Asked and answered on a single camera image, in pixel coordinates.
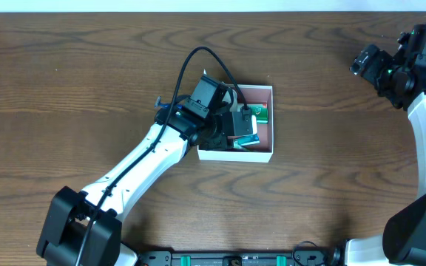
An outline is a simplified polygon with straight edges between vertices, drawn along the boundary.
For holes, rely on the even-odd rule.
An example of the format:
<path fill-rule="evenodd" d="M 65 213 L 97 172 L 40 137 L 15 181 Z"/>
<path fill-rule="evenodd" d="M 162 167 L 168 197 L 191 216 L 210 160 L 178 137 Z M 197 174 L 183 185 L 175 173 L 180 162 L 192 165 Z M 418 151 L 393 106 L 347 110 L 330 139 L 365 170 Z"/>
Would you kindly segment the green white toothpaste tube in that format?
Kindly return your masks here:
<path fill-rule="evenodd" d="M 259 143 L 260 139 L 257 134 L 246 135 L 233 140 L 233 146 L 236 149 L 241 149 L 246 146 L 257 145 Z"/>

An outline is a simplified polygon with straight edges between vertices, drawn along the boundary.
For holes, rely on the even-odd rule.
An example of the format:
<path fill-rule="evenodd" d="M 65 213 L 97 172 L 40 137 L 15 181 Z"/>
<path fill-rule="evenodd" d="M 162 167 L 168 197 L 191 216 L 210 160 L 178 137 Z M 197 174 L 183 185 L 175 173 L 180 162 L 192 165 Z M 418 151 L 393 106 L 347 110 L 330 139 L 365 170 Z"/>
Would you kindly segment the green Dettol soap box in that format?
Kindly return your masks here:
<path fill-rule="evenodd" d="M 268 105 L 266 103 L 254 103 L 250 104 L 249 107 L 258 124 L 268 123 Z"/>

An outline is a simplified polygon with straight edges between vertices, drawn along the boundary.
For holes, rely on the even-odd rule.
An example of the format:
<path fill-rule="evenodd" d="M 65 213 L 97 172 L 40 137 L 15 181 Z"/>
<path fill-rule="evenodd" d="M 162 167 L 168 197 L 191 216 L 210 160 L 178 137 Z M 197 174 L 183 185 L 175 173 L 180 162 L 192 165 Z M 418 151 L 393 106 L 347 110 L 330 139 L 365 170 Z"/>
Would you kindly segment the blue disposable razor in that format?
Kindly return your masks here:
<path fill-rule="evenodd" d="M 167 109 L 171 105 L 172 105 L 171 103 L 162 103 L 161 102 L 161 96 L 158 96 L 157 100 L 155 101 L 154 107 L 156 107 L 156 108 L 162 108 L 162 109 Z"/>

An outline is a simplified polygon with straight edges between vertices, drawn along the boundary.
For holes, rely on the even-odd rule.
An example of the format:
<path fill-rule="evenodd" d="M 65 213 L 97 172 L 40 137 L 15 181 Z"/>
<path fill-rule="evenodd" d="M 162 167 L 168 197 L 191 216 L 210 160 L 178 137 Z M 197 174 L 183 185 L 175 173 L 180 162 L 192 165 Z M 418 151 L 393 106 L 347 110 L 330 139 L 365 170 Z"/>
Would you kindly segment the clear pump bottle dark liquid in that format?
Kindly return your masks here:
<path fill-rule="evenodd" d="M 237 92 L 233 84 L 226 84 L 227 90 L 223 97 L 223 102 L 237 105 Z"/>

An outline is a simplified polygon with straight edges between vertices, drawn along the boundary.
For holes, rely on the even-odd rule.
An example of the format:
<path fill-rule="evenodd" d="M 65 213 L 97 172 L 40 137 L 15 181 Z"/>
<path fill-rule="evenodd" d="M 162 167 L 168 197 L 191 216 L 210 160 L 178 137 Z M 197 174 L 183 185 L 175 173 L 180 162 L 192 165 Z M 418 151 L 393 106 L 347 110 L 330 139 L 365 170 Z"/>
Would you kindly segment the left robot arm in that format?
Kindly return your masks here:
<path fill-rule="evenodd" d="M 149 187 L 188 150 L 210 140 L 255 133 L 251 108 L 199 117 L 187 108 L 160 109 L 145 138 L 102 178 L 53 197 L 36 247 L 48 265 L 135 265 L 121 241 L 123 221 Z"/>

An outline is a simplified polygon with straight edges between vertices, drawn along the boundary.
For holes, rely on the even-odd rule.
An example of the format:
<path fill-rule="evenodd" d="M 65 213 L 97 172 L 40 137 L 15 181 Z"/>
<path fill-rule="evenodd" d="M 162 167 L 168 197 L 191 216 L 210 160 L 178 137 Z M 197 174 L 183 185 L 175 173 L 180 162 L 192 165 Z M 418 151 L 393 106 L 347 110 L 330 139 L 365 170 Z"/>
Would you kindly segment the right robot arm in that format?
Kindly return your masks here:
<path fill-rule="evenodd" d="M 416 200 L 392 216 L 382 234 L 345 244 L 345 265 L 426 265 L 426 47 L 402 45 L 389 55 L 369 45 L 350 70 L 408 114 L 416 142 L 419 180 Z"/>

